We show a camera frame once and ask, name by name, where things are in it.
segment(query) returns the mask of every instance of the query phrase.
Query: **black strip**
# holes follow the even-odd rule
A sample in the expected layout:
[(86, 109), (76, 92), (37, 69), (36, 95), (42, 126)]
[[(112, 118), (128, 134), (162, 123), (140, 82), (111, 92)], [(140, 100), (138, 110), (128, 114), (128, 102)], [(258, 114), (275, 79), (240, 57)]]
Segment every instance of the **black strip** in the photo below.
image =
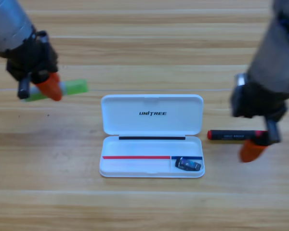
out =
[(185, 136), (119, 136), (119, 140), (185, 140)]

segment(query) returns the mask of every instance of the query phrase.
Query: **green marker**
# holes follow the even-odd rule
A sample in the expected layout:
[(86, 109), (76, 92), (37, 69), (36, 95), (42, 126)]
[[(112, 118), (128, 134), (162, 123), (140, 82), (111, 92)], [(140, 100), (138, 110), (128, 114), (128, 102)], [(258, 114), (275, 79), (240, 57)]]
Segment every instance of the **green marker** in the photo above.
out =
[[(87, 80), (85, 79), (76, 79), (70, 81), (60, 82), (60, 89), (62, 95), (74, 95), (80, 93), (88, 92)], [(33, 86), (30, 88), (30, 97), (23, 99), (24, 102), (31, 102), (36, 100), (48, 99), (47, 96), (43, 95), (40, 90)]]

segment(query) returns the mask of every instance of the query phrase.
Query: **wooden table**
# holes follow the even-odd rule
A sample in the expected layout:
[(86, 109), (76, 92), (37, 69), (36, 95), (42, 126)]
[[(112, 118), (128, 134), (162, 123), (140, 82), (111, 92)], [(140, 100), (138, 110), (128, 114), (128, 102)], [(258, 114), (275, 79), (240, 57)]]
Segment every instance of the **wooden table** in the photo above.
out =
[[(22, 103), (0, 59), (0, 231), (289, 231), (289, 112), (281, 144), (255, 162), (209, 129), (262, 129), (232, 118), (234, 75), (266, 31), (269, 0), (21, 0), (60, 55), (63, 80), (89, 93)], [(99, 174), (100, 99), (195, 93), (205, 102), (200, 179)]]

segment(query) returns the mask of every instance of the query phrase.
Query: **case lid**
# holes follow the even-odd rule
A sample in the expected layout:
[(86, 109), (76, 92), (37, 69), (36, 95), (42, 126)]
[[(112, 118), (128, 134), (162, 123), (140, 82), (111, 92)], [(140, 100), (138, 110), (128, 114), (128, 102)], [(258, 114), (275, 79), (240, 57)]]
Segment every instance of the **case lid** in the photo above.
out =
[(107, 95), (101, 104), (104, 131), (109, 135), (195, 135), (202, 126), (199, 95)]

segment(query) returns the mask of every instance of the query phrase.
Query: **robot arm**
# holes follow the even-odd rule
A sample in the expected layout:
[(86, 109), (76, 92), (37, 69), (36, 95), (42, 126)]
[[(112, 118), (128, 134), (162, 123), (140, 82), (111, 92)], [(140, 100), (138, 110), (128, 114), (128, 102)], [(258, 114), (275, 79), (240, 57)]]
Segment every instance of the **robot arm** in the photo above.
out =
[(275, 114), (278, 122), (286, 112), (285, 100), (289, 99), (289, 0), (275, 0), (273, 9), (274, 16), (252, 63), (245, 74), (237, 76), (241, 90), (238, 94), (235, 88), (232, 96), (235, 117)]
[(29, 97), (32, 82), (44, 95), (61, 100), (57, 54), (46, 31), (36, 31), (17, 0), (0, 0), (0, 57), (7, 60), (7, 71), (19, 82), (20, 99)]

